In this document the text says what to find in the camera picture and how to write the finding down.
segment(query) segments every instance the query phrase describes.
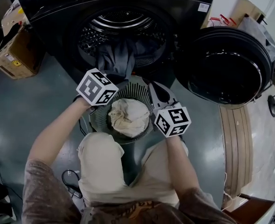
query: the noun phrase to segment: sticker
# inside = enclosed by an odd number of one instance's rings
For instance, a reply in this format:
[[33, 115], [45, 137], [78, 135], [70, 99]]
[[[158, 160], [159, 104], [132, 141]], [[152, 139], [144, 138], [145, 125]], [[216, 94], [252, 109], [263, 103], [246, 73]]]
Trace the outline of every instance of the sticker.
[[209, 9], [210, 5], [209, 4], [205, 4], [205, 3], [200, 3], [199, 4], [199, 8], [198, 8], [198, 11], [199, 12], [208, 12], [208, 9]]
[[18, 60], [12, 61], [12, 64], [15, 65], [15, 66], [20, 66], [21, 65], [20, 61], [18, 61]]
[[10, 54], [6, 54], [5, 55], [6, 57], [7, 57], [7, 59], [9, 60], [9, 61], [14, 61], [15, 59], [12, 57], [12, 55], [10, 55]]

